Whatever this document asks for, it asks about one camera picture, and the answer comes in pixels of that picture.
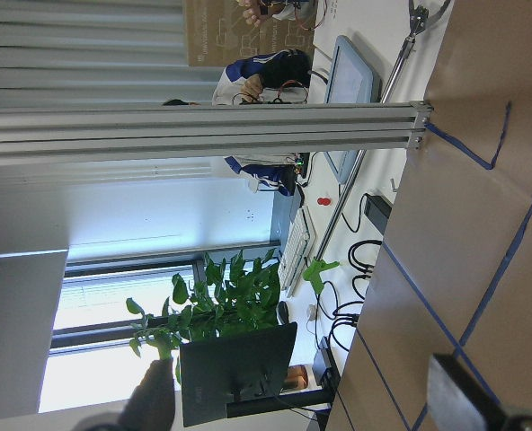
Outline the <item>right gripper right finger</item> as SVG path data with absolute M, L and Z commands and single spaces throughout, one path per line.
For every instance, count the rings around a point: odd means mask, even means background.
M 427 407 L 439 430 L 532 430 L 532 414 L 501 407 L 451 355 L 430 357 Z

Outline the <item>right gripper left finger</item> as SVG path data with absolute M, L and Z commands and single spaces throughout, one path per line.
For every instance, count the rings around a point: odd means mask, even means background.
M 173 360 L 158 359 L 148 367 L 120 414 L 84 418 L 75 430 L 171 430 L 175 420 Z

